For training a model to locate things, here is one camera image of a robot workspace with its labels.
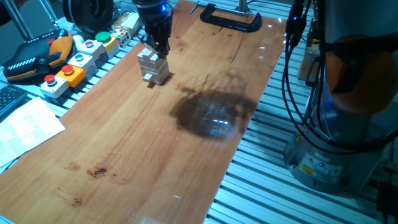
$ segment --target wood grain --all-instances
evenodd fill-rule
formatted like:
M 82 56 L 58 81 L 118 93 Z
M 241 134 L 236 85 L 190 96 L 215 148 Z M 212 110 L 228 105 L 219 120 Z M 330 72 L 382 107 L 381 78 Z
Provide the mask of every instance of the wood grain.
M 284 24 L 263 18 L 245 34 L 203 23 L 203 8 L 192 7 L 174 9 L 172 78 L 148 88 L 135 46 L 60 119 L 64 132 L 0 176 L 0 214 L 16 223 L 202 223 L 283 49 Z

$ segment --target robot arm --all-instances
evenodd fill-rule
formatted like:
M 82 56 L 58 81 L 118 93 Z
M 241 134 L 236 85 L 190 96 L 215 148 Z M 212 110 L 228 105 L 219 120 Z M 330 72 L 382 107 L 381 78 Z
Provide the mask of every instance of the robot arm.
M 145 36 L 141 42 L 153 50 L 159 58 L 169 54 L 169 37 L 172 32 L 172 14 L 167 11 L 164 0 L 133 0 L 142 23 Z

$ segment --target yellow label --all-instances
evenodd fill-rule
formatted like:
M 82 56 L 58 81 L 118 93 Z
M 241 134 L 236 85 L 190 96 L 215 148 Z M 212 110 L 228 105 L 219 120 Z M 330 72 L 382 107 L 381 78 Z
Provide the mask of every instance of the yellow label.
M 304 173 L 310 175 L 311 177 L 313 176 L 313 169 L 307 165 L 305 165 L 304 163 L 301 164 L 300 166 L 300 170 L 303 171 Z
M 297 137 L 296 137 L 296 144 L 295 144 L 295 146 L 297 146 L 297 144 L 299 143 L 300 139 L 301 139 L 301 134 L 298 134 Z

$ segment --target metal rod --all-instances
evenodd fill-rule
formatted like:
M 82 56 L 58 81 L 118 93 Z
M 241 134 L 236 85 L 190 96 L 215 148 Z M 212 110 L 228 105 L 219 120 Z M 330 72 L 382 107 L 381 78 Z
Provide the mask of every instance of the metal rod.
M 51 7 L 51 4 L 49 3 L 49 0 L 39 0 L 39 3 L 41 3 L 45 13 L 47 14 L 47 16 L 49 17 L 51 23 L 53 24 L 53 26 L 58 27 L 58 18 L 54 13 L 54 10 Z
M 239 12 L 247 12 L 248 5 L 246 3 L 247 3 L 246 0 L 239 0 L 239 6 L 236 8 L 236 10 Z
M 30 33 L 29 28 L 26 26 L 26 23 L 24 19 L 22 18 L 22 15 L 20 14 L 17 6 L 15 5 L 14 1 L 10 0 L 2 0 L 4 3 L 4 6 L 7 9 L 7 12 L 9 13 L 12 21 L 14 21 L 15 26 L 17 27 L 19 33 L 21 34 L 22 38 L 25 41 L 32 40 L 33 35 Z
M 198 7 L 198 6 L 206 7 L 207 4 L 200 3 L 200 2 L 196 2 L 195 7 L 194 7 L 194 8 L 192 9 L 192 11 L 191 11 L 191 14 L 194 12 L 194 10 L 196 9 L 196 7 Z M 251 12 L 251 11 L 241 12 L 241 11 L 238 11 L 238 10 L 226 9 L 226 8 L 218 7 L 218 6 L 216 6 L 215 8 L 216 8 L 216 10 L 220 10 L 220 11 L 224 11 L 224 12 L 230 12 L 230 13 L 238 14 L 238 15 L 241 15 L 241 16 L 250 16 L 250 15 L 252 15 L 252 12 Z

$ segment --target white paper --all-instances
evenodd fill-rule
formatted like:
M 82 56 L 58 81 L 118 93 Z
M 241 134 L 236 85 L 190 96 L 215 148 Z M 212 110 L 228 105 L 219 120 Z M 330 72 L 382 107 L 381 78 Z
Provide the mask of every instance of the white paper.
M 63 130 L 42 99 L 30 100 L 0 123 L 0 167 Z

